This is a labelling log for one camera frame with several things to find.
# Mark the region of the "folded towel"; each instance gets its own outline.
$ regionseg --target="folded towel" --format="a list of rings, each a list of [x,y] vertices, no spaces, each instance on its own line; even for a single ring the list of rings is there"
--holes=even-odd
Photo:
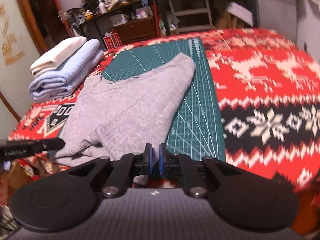
[[[71,82],[83,66],[96,53],[100,42],[97,39],[87,41],[56,70],[49,70],[36,77],[29,85],[29,93],[39,89],[58,88]]]
[[[86,37],[74,37],[61,41],[31,65],[32,75],[37,77],[43,72],[56,69],[86,41]]]
[[[89,74],[90,70],[92,70],[102,59],[103,51],[98,50],[69,84],[57,88],[39,89],[39,91],[34,91],[31,94],[32,100],[36,103],[41,103],[56,98],[71,96],[80,83]]]

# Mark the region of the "blue cloth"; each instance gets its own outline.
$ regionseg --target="blue cloth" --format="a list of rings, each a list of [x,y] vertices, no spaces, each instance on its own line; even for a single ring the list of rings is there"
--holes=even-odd
[[[58,88],[70,83],[93,57],[99,46],[100,42],[97,39],[89,40],[56,70],[48,70],[36,77],[29,85],[30,95],[34,91]]]
[[[76,90],[80,83],[86,78],[90,70],[94,68],[100,60],[103,59],[103,51],[98,50],[96,54],[83,66],[81,71],[66,85],[62,85],[55,88],[38,89],[37,91],[31,92],[32,100],[36,103],[44,101],[68,97]]]

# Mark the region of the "patterned blanket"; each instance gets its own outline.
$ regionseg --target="patterned blanket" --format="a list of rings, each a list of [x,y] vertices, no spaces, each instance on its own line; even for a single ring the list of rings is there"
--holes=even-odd
[[[320,161],[320,68],[276,32],[214,30],[137,42],[105,52],[91,75],[100,74],[121,51],[194,37],[206,49],[227,162],[295,190],[307,187]],[[70,97],[33,104],[9,139],[57,136],[82,87]],[[19,161],[33,179],[68,168],[51,163],[46,153]]]

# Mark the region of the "brown cabinet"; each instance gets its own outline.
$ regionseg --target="brown cabinet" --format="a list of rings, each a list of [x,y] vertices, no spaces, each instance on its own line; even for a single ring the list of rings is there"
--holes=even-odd
[[[157,37],[153,17],[134,20],[115,27],[123,45]]]

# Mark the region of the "cutting mat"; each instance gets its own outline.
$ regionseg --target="cutting mat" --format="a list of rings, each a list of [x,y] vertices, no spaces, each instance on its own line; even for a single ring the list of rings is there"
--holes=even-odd
[[[187,154],[193,160],[199,161],[204,156],[212,156],[225,161],[217,96],[199,38],[123,51],[105,69],[102,76],[110,81],[118,81],[141,75],[166,64],[180,52],[193,59],[196,73],[172,122],[166,140],[167,149],[170,153]]]

